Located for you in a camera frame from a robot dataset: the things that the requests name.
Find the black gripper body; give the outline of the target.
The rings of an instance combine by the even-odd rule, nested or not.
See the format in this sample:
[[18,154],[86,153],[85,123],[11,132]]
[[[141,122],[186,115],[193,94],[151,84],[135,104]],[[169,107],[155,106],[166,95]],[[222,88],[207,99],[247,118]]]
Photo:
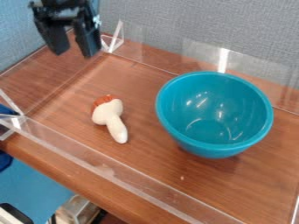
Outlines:
[[31,1],[34,20],[47,25],[73,25],[77,19],[83,26],[101,27],[101,18],[93,0],[38,0]]

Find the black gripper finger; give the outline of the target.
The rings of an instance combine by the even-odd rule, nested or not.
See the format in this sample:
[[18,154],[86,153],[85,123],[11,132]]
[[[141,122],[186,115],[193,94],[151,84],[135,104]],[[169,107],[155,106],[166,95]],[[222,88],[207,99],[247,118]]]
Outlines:
[[101,42],[101,21],[99,15],[87,16],[83,12],[73,21],[75,30],[75,40],[79,44],[79,49],[86,58],[93,57],[102,49]]
[[62,55],[71,47],[65,25],[38,18],[34,22],[51,51]]

